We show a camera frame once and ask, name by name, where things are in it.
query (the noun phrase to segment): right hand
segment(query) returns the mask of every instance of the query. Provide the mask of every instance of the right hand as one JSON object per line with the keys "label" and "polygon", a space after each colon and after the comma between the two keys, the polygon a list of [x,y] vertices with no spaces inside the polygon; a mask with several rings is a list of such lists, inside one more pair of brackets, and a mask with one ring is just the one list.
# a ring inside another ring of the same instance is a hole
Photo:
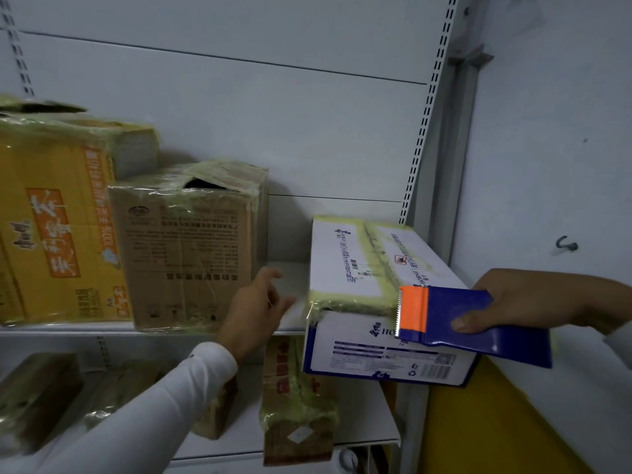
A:
{"label": "right hand", "polygon": [[457,332],[472,334],[502,324],[575,324],[609,334],[632,318],[632,288],[594,276],[493,269],[473,289],[487,290],[494,302],[455,319],[452,328]]}
{"label": "right hand", "polygon": [[280,319],[294,304],[294,296],[279,297],[272,279],[280,271],[263,267],[257,277],[233,296],[217,342],[233,355],[237,364],[248,354],[263,347],[279,327]]}

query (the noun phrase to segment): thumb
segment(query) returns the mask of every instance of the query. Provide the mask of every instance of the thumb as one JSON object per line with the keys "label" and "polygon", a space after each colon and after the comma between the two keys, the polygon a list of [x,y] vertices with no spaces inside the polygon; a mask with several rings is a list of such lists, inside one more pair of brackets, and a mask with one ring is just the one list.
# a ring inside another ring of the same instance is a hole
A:
{"label": "thumb", "polygon": [[270,308],[270,311],[274,318],[280,322],[280,319],[283,315],[292,307],[292,305],[296,302],[296,298],[294,296],[284,296],[279,301],[277,301]]}
{"label": "thumb", "polygon": [[507,324],[507,311],[502,303],[492,303],[487,309],[470,311],[456,318],[452,321],[452,329],[464,334],[474,334],[499,324]]}

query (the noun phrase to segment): white sleeve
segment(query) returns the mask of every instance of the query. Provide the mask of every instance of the white sleeve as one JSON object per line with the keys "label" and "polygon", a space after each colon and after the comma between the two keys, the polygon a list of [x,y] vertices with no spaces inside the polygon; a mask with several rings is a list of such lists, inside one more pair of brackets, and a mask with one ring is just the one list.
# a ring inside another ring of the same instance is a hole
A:
{"label": "white sleeve", "polygon": [[632,321],[605,337],[605,343],[632,369]]}
{"label": "white sleeve", "polygon": [[202,342],[151,388],[110,415],[38,474],[159,474],[204,407],[237,373],[228,350]]}

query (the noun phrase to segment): wall hook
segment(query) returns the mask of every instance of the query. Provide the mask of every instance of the wall hook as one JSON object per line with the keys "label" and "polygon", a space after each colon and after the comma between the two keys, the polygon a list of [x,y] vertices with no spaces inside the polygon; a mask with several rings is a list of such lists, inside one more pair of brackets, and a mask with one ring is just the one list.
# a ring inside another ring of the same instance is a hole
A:
{"label": "wall hook", "polygon": [[561,250],[563,249],[567,249],[569,251],[577,251],[577,249],[579,248],[579,246],[577,245],[577,243],[570,243],[568,245],[561,245],[559,243],[561,243],[562,241],[564,241],[566,238],[568,238],[568,236],[562,236],[561,238],[559,238],[556,242],[555,245],[560,248]]}

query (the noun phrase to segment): orange label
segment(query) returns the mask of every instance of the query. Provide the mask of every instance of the orange label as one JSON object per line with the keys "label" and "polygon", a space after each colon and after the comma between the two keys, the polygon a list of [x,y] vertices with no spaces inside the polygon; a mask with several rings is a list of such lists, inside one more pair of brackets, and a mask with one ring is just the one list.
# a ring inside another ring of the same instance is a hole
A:
{"label": "orange label", "polygon": [[119,318],[129,318],[130,309],[127,303],[125,286],[115,286],[115,307]]}
{"label": "orange label", "polygon": [[110,257],[114,258],[114,262],[116,262],[118,249],[116,247],[114,222],[112,221],[112,212],[107,201],[106,176],[103,173],[103,164],[101,163],[99,151],[86,148],[85,163],[88,168],[88,176],[91,183],[92,199],[94,200],[94,210],[97,215],[101,246],[103,247],[103,252],[106,255],[110,254]]}
{"label": "orange label", "polygon": [[27,188],[52,277],[80,277],[79,264],[59,190]]}

